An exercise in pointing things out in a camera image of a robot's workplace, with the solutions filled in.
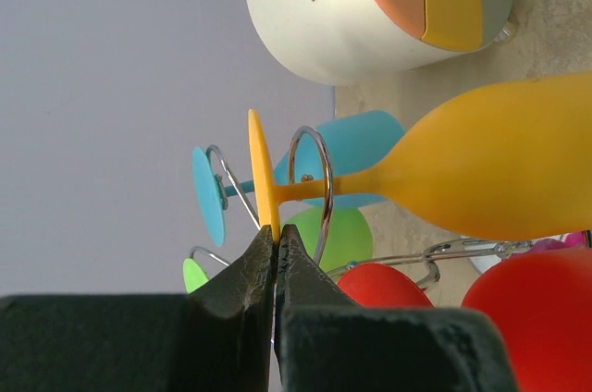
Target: marble surface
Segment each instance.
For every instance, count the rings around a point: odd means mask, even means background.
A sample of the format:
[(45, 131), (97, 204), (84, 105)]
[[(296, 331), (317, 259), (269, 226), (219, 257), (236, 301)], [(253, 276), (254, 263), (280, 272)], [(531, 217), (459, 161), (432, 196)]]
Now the marble surface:
[[(592, 0), (514, 0), (515, 36), (480, 52), (405, 72), (374, 77), (336, 91), (336, 115), (383, 109), (409, 128), (434, 107), (475, 87), (505, 80), (592, 69)], [(452, 234), (432, 227), (392, 202), (363, 209), (376, 239), (376, 256), (423, 250)], [(459, 304), (476, 280), (469, 261), (440, 263), (442, 279), (429, 296), (438, 305)], [(402, 268), (412, 279), (426, 272)]]

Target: curved metal loop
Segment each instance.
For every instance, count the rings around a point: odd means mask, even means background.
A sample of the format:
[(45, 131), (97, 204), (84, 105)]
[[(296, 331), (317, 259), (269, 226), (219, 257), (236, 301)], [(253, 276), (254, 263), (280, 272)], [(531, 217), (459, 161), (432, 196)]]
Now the curved metal loop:
[[(232, 184), (232, 187), (237, 192), (237, 196), (242, 201), (242, 205), (245, 206), (247, 212), (249, 213), (249, 216), (251, 217), (257, 228), (260, 229), (261, 227), (259, 226), (259, 216), (257, 215), (257, 211), (254, 209), (253, 205), (249, 201), (249, 198), (247, 198), (247, 195), (242, 189), (239, 180), (237, 179), (237, 177), (234, 176), (234, 173), (228, 166), (228, 162), (225, 159), (224, 154), (222, 154), (222, 151), (219, 149), (217, 145), (212, 144), (208, 146), (208, 148), (205, 149), (205, 155), (207, 156), (207, 159), (210, 160), (210, 164), (212, 163), (212, 153), (216, 155), (216, 158), (222, 165), (222, 169), (224, 170), (226, 176), (230, 180), (230, 184)], [(222, 206), (224, 210), (226, 210), (228, 208), (228, 196), (226, 195), (226, 191), (224, 190), (224, 186), (222, 185), (222, 179), (218, 175), (216, 175), (216, 181), (218, 183), (218, 191), (220, 192), (220, 196), (222, 198)]]
[(316, 264), (321, 263), (325, 246), (327, 245), (327, 238), (329, 235), (329, 224), (331, 223), (331, 216), (333, 215), (333, 200), (334, 200), (334, 187), (333, 187), (333, 165), (331, 164), (331, 157), (329, 155), (329, 149), (327, 143), (323, 139), (323, 136), (317, 129), (309, 126), (302, 126), (294, 136), (290, 144), (290, 150), (288, 151), (288, 183), (294, 184), (294, 164), (296, 161), (296, 151), (298, 150), (298, 144), (305, 134), (313, 138), (316, 148), (321, 155), (323, 162), (323, 173), (325, 174), (325, 202), (323, 204), (323, 213), (321, 216), (321, 230), (318, 235), (318, 241), (316, 244), (316, 251), (314, 252), (314, 262)]
[[(492, 246), (483, 249), (481, 246), (484, 244), (491, 244)], [(429, 291), (440, 280), (440, 271), (436, 265), (436, 261), (489, 255), (495, 255), (505, 259), (514, 253), (527, 251), (533, 245), (534, 241), (531, 240), (498, 242), (471, 238), (452, 239), (450, 241), (445, 241), (428, 247), (421, 253), (386, 256), (360, 262), (351, 262), (347, 265), (327, 272), (327, 275), (331, 277), (331, 279), (337, 280), (348, 270), (362, 263), (381, 263), (390, 266), (423, 263), (427, 269), (428, 274), (417, 281), (416, 284), (421, 289)], [(478, 246), (479, 248), (471, 249), (471, 247), (474, 246)]]
[(211, 259), (213, 259), (214, 261), (221, 263), (222, 265), (228, 267), (230, 265), (230, 261), (222, 258), (220, 255), (217, 255), (215, 253), (213, 253), (212, 251), (209, 251), (208, 249), (206, 249), (205, 247), (202, 246), (195, 246), (192, 247), (189, 253), (189, 257), (191, 259), (193, 259), (195, 257), (195, 253), (201, 253), (202, 255), (205, 255)]

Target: wall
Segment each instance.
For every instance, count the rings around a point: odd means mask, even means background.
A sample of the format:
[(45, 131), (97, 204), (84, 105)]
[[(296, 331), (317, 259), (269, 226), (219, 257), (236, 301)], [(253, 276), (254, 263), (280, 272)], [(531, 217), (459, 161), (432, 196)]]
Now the wall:
[[(189, 248), (214, 248), (193, 146), (250, 178), (249, 108), (275, 160), (333, 116), (333, 90), (275, 62), (244, 0), (0, 0), (0, 15), (0, 295), (182, 291)], [(228, 229), (234, 259), (254, 236), (236, 199)]]

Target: blue disc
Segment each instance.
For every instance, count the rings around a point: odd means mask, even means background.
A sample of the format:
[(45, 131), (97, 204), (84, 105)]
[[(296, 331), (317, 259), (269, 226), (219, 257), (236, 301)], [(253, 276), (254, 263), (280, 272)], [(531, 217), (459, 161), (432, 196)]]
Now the blue disc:
[(193, 149), (193, 181), (207, 231), (215, 245), (220, 247), (226, 239), (222, 199), (210, 160), (199, 147)]

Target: red object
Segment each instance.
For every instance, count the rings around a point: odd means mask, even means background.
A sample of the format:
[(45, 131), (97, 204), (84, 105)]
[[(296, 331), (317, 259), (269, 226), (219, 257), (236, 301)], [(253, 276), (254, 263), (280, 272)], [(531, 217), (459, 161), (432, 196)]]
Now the red object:
[(592, 390), (592, 250), (503, 261), (476, 280), (462, 305), (498, 327), (522, 391)]
[(424, 291), (407, 275), (384, 264), (360, 264), (337, 284), (366, 307), (432, 306)]

